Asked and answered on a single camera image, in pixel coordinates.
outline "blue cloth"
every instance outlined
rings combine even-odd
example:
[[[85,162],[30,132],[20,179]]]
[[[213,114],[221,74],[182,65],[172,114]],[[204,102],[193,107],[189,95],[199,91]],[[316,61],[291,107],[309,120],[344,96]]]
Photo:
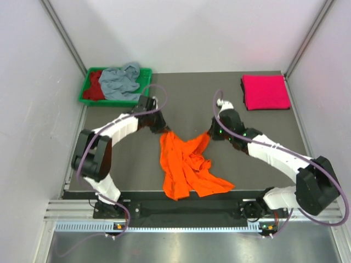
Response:
[[[103,70],[99,83],[106,100],[139,100],[140,94],[133,94],[140,84],[135,81],[140,75],[136,62],[125,64],[120,70],[115,67]]]

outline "green plastic basket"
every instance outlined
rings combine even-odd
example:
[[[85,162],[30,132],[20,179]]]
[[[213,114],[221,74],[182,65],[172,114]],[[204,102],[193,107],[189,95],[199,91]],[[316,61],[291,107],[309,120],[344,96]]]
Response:
[[[91,85],[90,79],[89,79],[90,73],[96,72],[98,70],[105,70],[106,68],[107,67],[91,67],[88,70],[88,73],[87,73],[86,79],[84,81],[82,90],[79,94],[78,101],[84,103],[87,106],[102,106],[102,107],[133,107],[133,106],[135,106],[138,103],[138,101],[136,101],[136,100],[133,100],[133,101],[131,101],[131,100],[98,100],[98,101],[93,101],[93,100],[83,99],[83,92],[85,90],[89,89],[90,85]],[[143,91],[143,89],[151,83],[151,75],[152,75],[152,69],[141,68],[140,75],[137,78],[137,83],[140,84],[140,87],[139,87],[139,89],[137,89],[133,93],[141,93]],[[145,96],[149,95],[149,89],[147,89],[144,92],[144,95]]]

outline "white wall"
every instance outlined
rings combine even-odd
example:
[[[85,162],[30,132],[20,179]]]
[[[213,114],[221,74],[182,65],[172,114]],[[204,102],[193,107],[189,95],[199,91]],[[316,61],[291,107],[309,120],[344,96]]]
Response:
[[[0,261],[27,263],[63,182],[83,76],[38,0],[3,2],[0,35]]]
[[[314,154],[332,161],[351,201],[350,13],[350,0],[336,1],[289,83]]]
[[[50,0],[86,67],[285,71],[324,0]]]

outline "dark red cloth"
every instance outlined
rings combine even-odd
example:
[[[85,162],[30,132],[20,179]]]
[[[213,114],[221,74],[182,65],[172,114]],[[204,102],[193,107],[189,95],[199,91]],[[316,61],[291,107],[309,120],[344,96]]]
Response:
[[[290,99],[284,77],[243,75],[245,105],[251,110],[277,110],[290,108]]]
[[[102,70],[97,70],[97,72],[91,72],[89,75],[90,79],[90,88],[83,92],[83,99],[85,100],[104,100],[105,96],[101,90],[99,83],[99,78],[101,76]]]

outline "orange cloth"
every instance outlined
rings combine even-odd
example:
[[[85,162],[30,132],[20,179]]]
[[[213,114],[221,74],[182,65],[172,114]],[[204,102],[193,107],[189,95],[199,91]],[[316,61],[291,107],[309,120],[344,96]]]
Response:
[[[195,139],[183,142],[174,132],[162,134],[161,158],[165,171],[163,190],[169,198],[179,200],[195,190],[200,197],[226,193],[234,185],[209,173],[211,161],[202,156],[210,136],[203,133]]]

